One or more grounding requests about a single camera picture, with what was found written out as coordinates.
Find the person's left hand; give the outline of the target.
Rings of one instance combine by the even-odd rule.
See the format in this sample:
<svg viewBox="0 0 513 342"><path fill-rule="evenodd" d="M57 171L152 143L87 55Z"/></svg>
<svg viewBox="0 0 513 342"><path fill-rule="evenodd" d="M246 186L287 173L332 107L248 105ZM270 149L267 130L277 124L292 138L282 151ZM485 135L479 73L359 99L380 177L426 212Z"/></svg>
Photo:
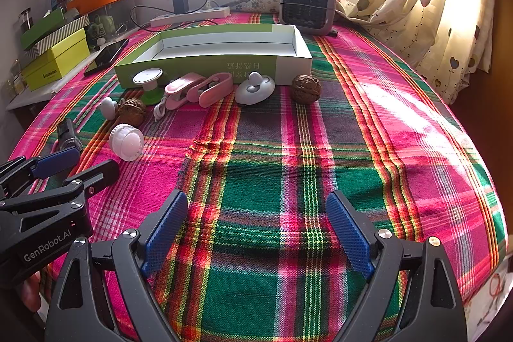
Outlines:
<svg viewBox="0 0 513 342"><path fill-rule="evenodd" d="M21 286L20 297L23 301L23 304L33 313L36 313L42 304L41 296L39 293L40 281L40 272L36 272L25 281L23 281Z"/></svg>

